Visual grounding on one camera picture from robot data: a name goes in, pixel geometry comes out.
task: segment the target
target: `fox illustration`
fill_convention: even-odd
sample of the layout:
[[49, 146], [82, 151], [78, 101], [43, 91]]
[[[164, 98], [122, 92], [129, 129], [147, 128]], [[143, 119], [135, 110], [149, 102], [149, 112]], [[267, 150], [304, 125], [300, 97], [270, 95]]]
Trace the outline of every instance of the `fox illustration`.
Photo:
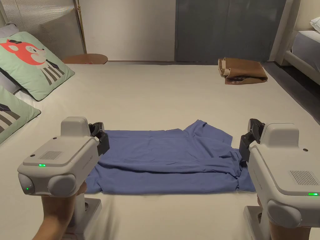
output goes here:
[[65, 73], [59, 69], [57, 64], [47, 60], [47, 52], [44, 49], [38, 49], [31, 43], [19, 42], [7, 39], [6, 43], [0, 45], [10, 53], [15, 54], [18, 58], [27, 64], [36, 66], [42, 71], [49, 85], [60, 79]]

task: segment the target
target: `floor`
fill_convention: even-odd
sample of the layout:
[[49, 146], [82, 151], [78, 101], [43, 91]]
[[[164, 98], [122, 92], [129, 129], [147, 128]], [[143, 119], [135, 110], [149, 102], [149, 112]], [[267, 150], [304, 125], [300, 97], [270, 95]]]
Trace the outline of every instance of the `floor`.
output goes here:
[[[106, 64], [144, 64], [144, 65], [201, 65], [190, 62], [140, 62], [109, 61]], [[265, 70], [278, 84], [320, 124], [320, 85], [292, 66], [281, 67], [273, 62], [263, 63]]]

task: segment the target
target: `brown bag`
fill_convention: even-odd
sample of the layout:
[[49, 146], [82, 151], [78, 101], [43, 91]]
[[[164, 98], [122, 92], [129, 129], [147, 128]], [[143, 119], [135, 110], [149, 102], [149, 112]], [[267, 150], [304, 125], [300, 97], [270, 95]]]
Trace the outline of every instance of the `brown bag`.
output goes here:
[[268, 77], [259, 62], [224, 58], [218, 60], [218, 69], [222, 76], [224, 76], [225, 84], [251, 84], [264, 83]]

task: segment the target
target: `wooden table top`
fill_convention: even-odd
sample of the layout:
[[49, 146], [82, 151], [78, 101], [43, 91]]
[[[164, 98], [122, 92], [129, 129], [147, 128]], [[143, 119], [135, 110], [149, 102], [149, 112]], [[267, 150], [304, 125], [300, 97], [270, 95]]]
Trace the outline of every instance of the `wooden table top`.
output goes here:
[[69, 64], [105, 64], [107, 61], [107, 56], [96, 53], [87, 53], [70, 56], [63, 60], [64, 63]]

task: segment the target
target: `striped pattern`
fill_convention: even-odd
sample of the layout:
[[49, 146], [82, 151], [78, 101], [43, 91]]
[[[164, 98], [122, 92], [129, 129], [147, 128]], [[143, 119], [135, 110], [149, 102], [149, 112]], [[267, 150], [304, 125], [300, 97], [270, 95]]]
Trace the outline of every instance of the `striped pattern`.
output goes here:
[[0, 133], [17, 121], [20, 116], [4, 104], [0, 104]]
[[53, 68], [51, 66], [47, 68], [42, 68], [41, 71], [45, 75], [45, 78], [47, 79], [49, 85], [53, 84], [64, 75], [63, 71], [61, 71], [58, 68]]

